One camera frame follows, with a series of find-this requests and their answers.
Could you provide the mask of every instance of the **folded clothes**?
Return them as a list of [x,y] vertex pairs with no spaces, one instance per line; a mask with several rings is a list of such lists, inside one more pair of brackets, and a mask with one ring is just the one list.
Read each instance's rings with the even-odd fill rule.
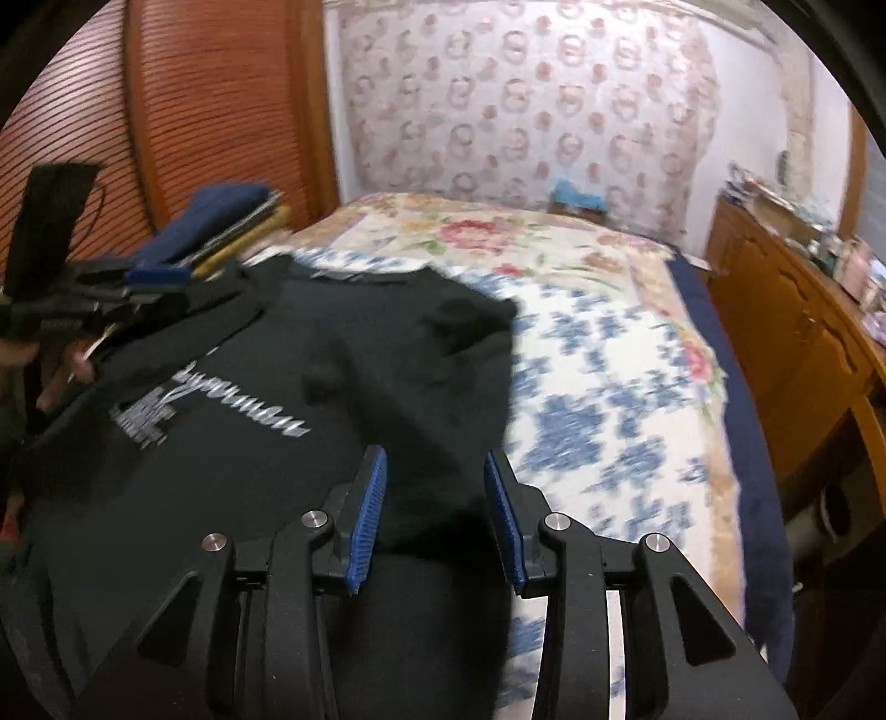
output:
[[218,183],[196,191],[188,207],[130,258],[140,265],[181,260],[268,200],[264,183]]

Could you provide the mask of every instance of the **silver screw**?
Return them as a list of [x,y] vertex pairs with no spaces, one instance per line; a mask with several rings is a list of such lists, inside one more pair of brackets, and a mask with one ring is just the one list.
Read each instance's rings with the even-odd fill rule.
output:
[[566,530],[572,524],[569,515],[563,513],[551,513],[545,518],[545,525],[552,530]]
[[660,533],[646,536],[646,546],[653,552],[664,552],[671,547],[671,541]]
[[222,533],[209,533],[209,535],[203,538],[200,547],[206,552],[218,552],[227,544],[228,538],[222,535]]
[[301,524],[306,528],[322,528],[328,519],[329,515],[323,510],[308,510],[301,516]]

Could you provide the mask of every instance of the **blue and white fabric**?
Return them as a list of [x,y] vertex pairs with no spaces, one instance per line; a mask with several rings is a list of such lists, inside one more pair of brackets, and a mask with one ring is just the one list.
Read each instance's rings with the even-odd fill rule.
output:
[[[424,263],[329,248],[271,247],[300,262],[350,271],[409,271]],[[517,303],[505,451],[521,482],[595,533],[636,541],[668,535],[706,579],[711,572],[705,435],[700,403],[672,324],[608,295],[539,285],[487,270],[435,265],[482,293]],[[610,718],[625,715],[617,593],[609,595]],[[547,601],[521,600],[497,720],[528,720]]]

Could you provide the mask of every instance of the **wooden cabinet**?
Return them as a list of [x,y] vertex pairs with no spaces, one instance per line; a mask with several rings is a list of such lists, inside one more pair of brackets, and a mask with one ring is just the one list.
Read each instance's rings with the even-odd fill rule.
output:
[[781,480],[827,440],[873,364],[830,281],[746,211],[721,200],[711,246],[711,298]]

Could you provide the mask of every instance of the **pink flower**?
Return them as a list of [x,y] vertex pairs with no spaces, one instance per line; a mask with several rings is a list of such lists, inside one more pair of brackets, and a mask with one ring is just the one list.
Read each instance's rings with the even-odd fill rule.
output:
[[510,244],[511,231],[507,225],[484,220],[459,220],[438,231],[443,242],[461,250],[485,250],[500,255]]
[[692,345],[684,345],[686,358],[689,361],[689,372],[692,374],[693,380],[707,380],[711,376],[711,365],[708,358],[698,348]]
[[524,272],[520,268],[516,265],[511,265],[509,262],[505,262],[503,265],[493,268],[493,272],[500,272],[502,275],[516,275],[518,278],[521,278],[524,275]]

